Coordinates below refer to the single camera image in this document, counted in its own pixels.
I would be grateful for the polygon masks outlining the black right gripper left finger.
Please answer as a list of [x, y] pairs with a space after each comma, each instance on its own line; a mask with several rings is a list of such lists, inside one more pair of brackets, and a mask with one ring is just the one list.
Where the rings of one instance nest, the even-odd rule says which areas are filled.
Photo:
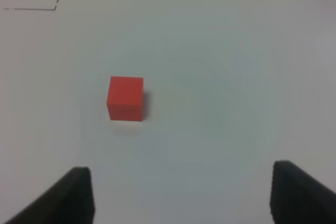
[[74, 167], [7, 223], [93, 223], [91, 172]]

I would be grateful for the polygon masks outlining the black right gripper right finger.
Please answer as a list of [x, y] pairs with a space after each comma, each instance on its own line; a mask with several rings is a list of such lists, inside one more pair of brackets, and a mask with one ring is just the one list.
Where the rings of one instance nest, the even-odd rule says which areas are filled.
[[276, 161], [270, 211], [274, 223], [335, 223], [335, 192], [294, 163]]

